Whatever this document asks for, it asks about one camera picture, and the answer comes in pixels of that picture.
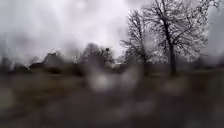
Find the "dry grass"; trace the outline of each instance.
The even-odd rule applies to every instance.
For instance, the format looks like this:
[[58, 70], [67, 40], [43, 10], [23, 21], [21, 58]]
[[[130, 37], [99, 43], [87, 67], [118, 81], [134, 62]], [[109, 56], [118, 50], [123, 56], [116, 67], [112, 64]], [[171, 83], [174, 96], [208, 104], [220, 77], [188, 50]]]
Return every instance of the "dry grass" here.
[[49, 74], [14, 76], [12, 81], [17, 101], [28, 109], [43, 107], [84, 85], [83, 78]]

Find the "bare tree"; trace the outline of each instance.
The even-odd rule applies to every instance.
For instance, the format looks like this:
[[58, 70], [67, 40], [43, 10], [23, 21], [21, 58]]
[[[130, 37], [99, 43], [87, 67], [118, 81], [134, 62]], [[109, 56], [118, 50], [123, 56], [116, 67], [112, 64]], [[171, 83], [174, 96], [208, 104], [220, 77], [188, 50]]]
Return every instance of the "bare tree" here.
[[167, 56], [171, 74], [176, 74], [176, 54], [195, 56], [207, 41], [208, 9], [221, 0], [200, 0], [193, 7], [182, 0], [155, 0], [143, 8], [143, 17], [154, 42]]
[[132, 52], [138, 60], [143, 62], [146, 70], [148, 70], [147, 63], [150, 58], [146, 47], [147, 30], [145, 19], [135, 10], [128, 17], [127, 39], [122, 40], [122, 45], [128, 48], [129, 53]]

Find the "treeline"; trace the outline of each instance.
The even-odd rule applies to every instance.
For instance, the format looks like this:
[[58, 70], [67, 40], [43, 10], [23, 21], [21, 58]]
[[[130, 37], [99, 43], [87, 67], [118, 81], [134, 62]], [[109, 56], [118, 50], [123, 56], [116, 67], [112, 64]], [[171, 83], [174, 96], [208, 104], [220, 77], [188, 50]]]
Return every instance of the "treeline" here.
[[3, 58], [1, 72], [44, 71], [59, 74], [84, 75], [89, 67], [97, 65], [109, 72], [122, 72], [132, 63], [142, 66], [144, 74], [190, 69], [222, 67], [206, 63], [201, 50], [208, 43], [208, 12], [211, 7], [220, 8], [222, 0], [191, 1], [154, 0], [128, 16], [126, 38], [121, 41], [127, 50], [118, 59], [113, 58], [110, 48], [90, 43], [83, 52], [70, 60], [60, 53], [49, 53], [42, 62], [33, 61], [22, 66]]

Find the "overcast sky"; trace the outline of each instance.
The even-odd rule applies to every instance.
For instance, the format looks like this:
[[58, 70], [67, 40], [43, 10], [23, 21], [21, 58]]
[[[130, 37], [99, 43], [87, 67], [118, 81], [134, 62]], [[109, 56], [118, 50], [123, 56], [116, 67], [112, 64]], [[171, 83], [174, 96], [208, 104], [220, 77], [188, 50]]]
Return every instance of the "overcast sky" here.
[[[0, 35], [7, 54], [22, 60], [52, 50], [83, 48], [94, 42], [121, 54], [127, 15], [150, 0], [0, 0]], [[209, 47], [222, 51], [224, 15], [211, 18]]]

